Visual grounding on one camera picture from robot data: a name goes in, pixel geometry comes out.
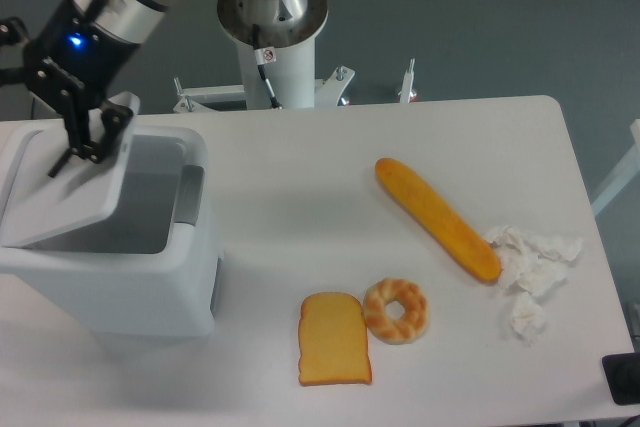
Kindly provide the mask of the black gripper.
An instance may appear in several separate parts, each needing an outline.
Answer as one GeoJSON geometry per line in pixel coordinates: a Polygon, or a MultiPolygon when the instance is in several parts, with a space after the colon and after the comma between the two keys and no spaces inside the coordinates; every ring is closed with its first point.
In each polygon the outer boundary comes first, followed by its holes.
{"type": "Polygon", "coordinates": [[[131,108],[105,101],[99,108],[103,126],[98,141],[88,141],[88,112],[100,106],[106,91],[121,68],[138,50],[136,44],[122,41],[97,25],[106,12],[108,0],[91,0],[85,11],[73,0],[62,0],[40,34],[23,49],[27,69],[27,88],[62,117],[68,146],[49,170],[55,178],[73,155],[99,164],[113,151],[116,141],[134,114],[131,108]],[[65,85],[78,81],[83,91],[61,91],[56,101],[49,81],[38,76],[57,67],[69,75],[65,85]]]}

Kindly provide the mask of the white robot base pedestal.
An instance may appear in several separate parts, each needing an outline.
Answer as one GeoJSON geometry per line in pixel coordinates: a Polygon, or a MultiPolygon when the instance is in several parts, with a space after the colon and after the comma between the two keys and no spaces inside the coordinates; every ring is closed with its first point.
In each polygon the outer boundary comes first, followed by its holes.
{"type": "Polygon", "coordinates": [[[328,0],[218,0],[221,29],[234,42],[240,85],[183,88],[174,80],[176,113],[206,112],[231,102],[248,110],[345,106],[355,71],[340,65],[316,77],[316,38],[328,0]]]}

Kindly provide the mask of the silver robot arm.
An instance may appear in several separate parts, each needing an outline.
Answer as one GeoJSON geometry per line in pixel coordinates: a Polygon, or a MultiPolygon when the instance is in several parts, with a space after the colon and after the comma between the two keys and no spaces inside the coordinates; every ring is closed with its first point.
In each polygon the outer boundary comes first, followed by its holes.
{"type": "MultiPolygon", "coordinates": [[[[106,91],[177,0],[62,0],[40,34],[23,48],[22,81],[64,122],[68,146],[51,168],[56,176],[77,156],[102,162],[133,117],[106,91]]],[[[308,0],[238,0],[251,36],[287,36],[308,0]]]]}

